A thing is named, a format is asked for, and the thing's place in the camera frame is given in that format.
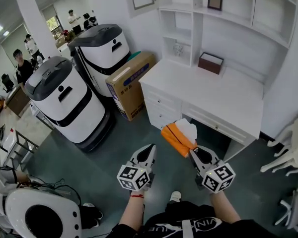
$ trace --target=gray floor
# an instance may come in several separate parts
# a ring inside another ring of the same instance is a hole
[[[199,191],[194,182],[196,175],[189,159],[183,158],[160,135],[160,130],[149,123],[146,111],[132,122],[115,113],[117,123],[111,133],[90,154],[80,152],[57,131],[42,143],[27,169],[45,182],[64,178],[74,187],[83,202],[91,202],[104,213],[99,228],[84,231],[84,237],[109,232],[120,220],[128,202],[129,192],[120,187],[116,175],[122,164],[138,148],[154,143],[157,159],[153,167],[155,179],[146,194],[145,220],[162,212],[174,190],[182,193],[183,200],[195,204],[209,204],[208,193]],[[223,155],[228,140],[213,130],[198,125],[198,144],[210,147]],[[232,161],[237,176],[225,192],[244,219],[254,219],[280,237],[294,237],[295,233],[272,223],[282,207],[278,201],[298,186],[298,174],[286,177],[286,170],[260,173],[260,167],[274,160],[274,149],[262,139],[255,141]]]

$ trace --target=white sneaker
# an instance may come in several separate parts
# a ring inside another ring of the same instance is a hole
[[[86,207],[95,207],[95,205],[93,205],[92,203],[84,203],[83,204],[83,206],[86,206]],[[99,211],[100,212],[100,214],[101,214],[101,217],[99,217],[99,218],[97,218],[98,220],[101,220],[103,217],[104,217],[104,214],[101,212],[101,211]]]
[[[179,203],[181,201],[181,193],[179,191],[174,191],[171,194],[170,201],[176,201]]]

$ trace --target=small brown box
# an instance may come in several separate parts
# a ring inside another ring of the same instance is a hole
[[[199,58],[198,67],[219,74],[223,65],[223,58],[203,52]]]

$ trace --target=white desk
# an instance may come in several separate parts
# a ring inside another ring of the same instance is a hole
[[[232,139],[225,161],[259,137],[263,85],[237,70],[216,75],[163,59],[140,83],[152,125],[162,129],[188,116],[216,129]]]

